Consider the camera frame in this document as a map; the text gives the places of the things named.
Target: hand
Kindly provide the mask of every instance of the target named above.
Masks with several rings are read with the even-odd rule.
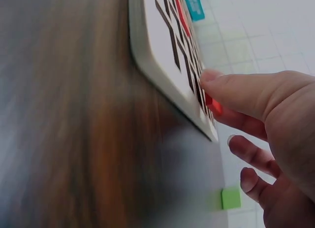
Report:
[[[276,178],[270,185],[253,169],[241,172],[241,188],[264,209],[266,227],[315,227],[315,78],[206,70],[201,86],[223,106],[217,121],[270,144],[272,154],[242,136],[229,142],[232,153]]]

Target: wooden surface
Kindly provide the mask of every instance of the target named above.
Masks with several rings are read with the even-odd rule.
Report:
[[[192,204],[222,185],[211,144],[135,67],[127,11],[0,0],[0,227],[162,227],[183,203],[208,213]]]

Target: tile floor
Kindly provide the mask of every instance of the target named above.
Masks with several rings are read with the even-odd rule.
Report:
[[[201,0],[206,19],[195,23],[206,67],[229,73],[296,70],[315,75],[314,0]],[[246,166],[231,155],[226,140],[243,134],[258,146],[268,144],[219,125],[226,186],[239,184]],[[273,179],[260,174],[272,183]],[[230,228],[262,228],[262,210],[242,195],[243,207],[229,211]]]

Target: green cube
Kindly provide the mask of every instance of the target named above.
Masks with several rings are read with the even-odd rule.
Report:
[[[221,199],[223,210],[240,208],[242,206],[241,193],[239,187],[230,187],[222,189]]]

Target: finger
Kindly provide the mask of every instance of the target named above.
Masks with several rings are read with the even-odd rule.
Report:
[[[230,74],[205,70],[201,87],[223,106],[264,121],[270,111],[314,77],[295,71],[276,74]]]
[[[228,146],[234,155],[258,170],[275,178],[280,176],[281,170],[272,154],[257,147],[245,137],[240,135],[230,137]]]
[[[279,197],[279,192],[262,180],[252,168],[245,167],[242,169],[241,188],[247,196],[258,202],[263,209],[273,205]]]
[[[223,107],[222,114],[216,114],[216,111],[213,111],[213,116],[222,124],[241,130],[262,140],[267,140],[265,125],[258,119],[226,107]]]

